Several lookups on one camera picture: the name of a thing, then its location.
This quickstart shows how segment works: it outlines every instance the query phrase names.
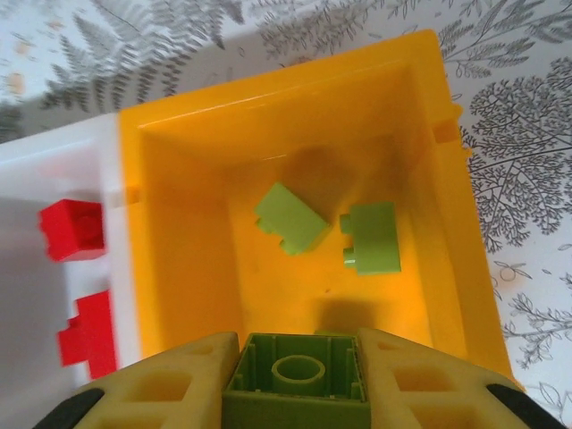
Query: yellow plastic box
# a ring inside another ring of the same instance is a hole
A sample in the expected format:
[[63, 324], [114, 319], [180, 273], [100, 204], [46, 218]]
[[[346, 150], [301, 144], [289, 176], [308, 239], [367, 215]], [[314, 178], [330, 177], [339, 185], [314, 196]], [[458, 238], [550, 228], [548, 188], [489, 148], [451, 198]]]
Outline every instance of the yellow plastic box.
[[[511, 376], [431, 31], [120, 115], [143, 356], [366, 326]], [[277, 181], [333, 225], [307, 254], [256, 227]], [[360, 276], [338, 219], [375, 201], [395, 204], [402, 270]]]

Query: square hole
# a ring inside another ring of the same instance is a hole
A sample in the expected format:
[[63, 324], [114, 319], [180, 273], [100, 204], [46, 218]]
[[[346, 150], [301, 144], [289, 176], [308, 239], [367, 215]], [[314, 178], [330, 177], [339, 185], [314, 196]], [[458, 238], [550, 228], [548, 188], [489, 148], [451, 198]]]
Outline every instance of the square hole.
[[393, 376], [401, 391], [451, 391], [445, 373], [432, 366], [407, 366], [393, 369]]
[[161, 417], [125, 417], [106, 419], [96, 429], [161, 429], [164, 418]]
[[183, 371], [160, 370], [145, 375], [126, 399], [135, 402], [179, 401], [187, 393], [192, 377]]
[[417, 405], [411, 410], [423, 429], [486, 429], [476, 410], [460, 405]]
[[393, 345], [391, 345], [391, 344], [388, 344], [388, 343], [386, 343], [386, 342], [384, 342], [384, 341], [379, 341], [379, 342], [377, 343], [377, 348], [378, 348], [379, 350], [395, 350], [395, 349], [396, 349], [395, 346], [393, 346]]

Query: red lego brick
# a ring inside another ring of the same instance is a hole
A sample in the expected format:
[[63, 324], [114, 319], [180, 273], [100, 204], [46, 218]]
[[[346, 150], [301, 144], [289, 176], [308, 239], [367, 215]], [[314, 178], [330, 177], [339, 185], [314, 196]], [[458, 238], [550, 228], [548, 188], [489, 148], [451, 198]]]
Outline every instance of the red lego brick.
[[76, 300], [78, 315], [57, 333], [63, 366], [88, 362], [92, 379], [117, 370], [109, 291]]
[[53, 261], [95, 259], [105, 253], [101, 204], [62, 199], [39, 212], [39, 218]]

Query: floral tablecloth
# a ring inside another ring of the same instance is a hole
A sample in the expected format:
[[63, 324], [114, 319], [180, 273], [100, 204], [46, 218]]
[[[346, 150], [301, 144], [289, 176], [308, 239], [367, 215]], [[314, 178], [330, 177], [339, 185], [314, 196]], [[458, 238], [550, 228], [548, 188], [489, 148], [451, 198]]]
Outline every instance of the floral tablecloth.
[[572, 0], [0, 0], [0, 142], [424, 28], [515, 376], [572, 427]]

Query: lime green brick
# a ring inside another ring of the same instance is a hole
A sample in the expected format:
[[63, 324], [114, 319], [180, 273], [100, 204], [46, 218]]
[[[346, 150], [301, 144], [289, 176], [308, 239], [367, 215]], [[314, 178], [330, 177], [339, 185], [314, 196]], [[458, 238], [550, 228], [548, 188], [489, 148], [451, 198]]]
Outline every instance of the lime green brick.
[[275, 183], [255, 209], [257, 226], [282, 237], [288, 255], [313, 248], [328, 231], [328, 223], [281, 183]]
[[358, 274], [401, 271], [400, 246], [393, 203], [355, 205], [340, 217], [341, 231], [353, 238], [353, 248], [343, 249], [346, 266]]
[[251, 334], [223, 391], [223, 429], [369, 429], [356, 339]]

